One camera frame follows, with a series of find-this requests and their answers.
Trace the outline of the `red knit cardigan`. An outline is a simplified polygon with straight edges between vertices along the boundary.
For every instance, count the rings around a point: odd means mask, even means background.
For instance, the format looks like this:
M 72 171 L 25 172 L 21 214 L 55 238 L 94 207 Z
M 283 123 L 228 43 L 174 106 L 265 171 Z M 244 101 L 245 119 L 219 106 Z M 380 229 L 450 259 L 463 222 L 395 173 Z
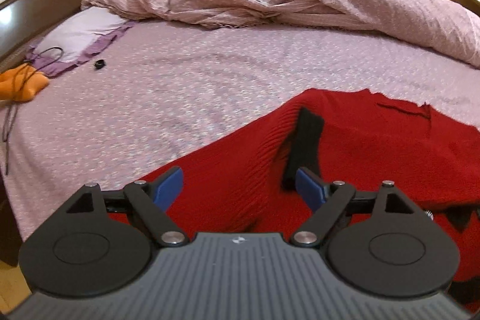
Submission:
M 310 89 L 150 173 L 184 174 L 167 216 L 185 245 L 107 300 L 107 319 L 471 319 L 479 302 L 479 131 L 428 105 Z M 355 197 L 325 241 L 299 168 Z

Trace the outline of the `pink floral bed sheet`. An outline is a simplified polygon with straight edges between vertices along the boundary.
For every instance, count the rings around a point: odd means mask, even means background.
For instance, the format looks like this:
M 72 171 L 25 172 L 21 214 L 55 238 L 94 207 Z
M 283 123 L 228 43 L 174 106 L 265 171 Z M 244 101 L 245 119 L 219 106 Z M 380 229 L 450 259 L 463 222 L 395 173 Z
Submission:
M 308 88 L 368 89 L 479 125 L 479 72 L 377 33 L 152 20 L 19 106 L 4 180 L 29 236 L 88 182 L 118 189 Z

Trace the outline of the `small black clip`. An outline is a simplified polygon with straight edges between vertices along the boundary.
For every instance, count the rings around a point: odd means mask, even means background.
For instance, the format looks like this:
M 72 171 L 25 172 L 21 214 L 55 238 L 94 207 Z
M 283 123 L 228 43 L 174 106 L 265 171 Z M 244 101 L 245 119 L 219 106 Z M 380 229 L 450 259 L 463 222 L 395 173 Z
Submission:
M 105 66 L 106 66 L 106 62 L 105 62 L 104 59 L 99 59 L 94 64 L 94 68 L 96 70 L 100 70 L 100 69 L 104 68 Z

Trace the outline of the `orange cloth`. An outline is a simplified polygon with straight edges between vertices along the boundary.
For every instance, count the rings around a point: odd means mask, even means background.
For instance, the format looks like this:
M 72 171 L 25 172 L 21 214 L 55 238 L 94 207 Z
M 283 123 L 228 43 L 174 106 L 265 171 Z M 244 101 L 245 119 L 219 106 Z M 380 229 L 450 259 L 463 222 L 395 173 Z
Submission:
M 0 75 L 2 101 L 28 102 L 49 85 L 49 78 L 28 63 Z

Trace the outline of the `white purple frilled pillow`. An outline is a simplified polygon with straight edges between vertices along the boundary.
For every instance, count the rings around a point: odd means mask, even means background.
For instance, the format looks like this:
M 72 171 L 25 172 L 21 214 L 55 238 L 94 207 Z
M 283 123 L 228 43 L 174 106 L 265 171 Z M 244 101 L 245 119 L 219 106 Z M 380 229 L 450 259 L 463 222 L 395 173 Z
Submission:
M 88 62 L 136 24 L 102 7 L 81 10 L 34 41 L 25 61 L 53 78 Z

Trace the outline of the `pink floral duvet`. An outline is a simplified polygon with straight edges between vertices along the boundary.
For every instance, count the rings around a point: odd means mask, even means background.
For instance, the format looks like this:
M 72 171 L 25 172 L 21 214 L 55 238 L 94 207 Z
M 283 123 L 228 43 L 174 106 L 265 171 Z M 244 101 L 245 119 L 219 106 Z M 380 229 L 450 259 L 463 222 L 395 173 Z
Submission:
M 377 31 L 479 65 L 479 18 L 449 0 L 82 0 L 127 19 L 206 28 L 266 23 Z

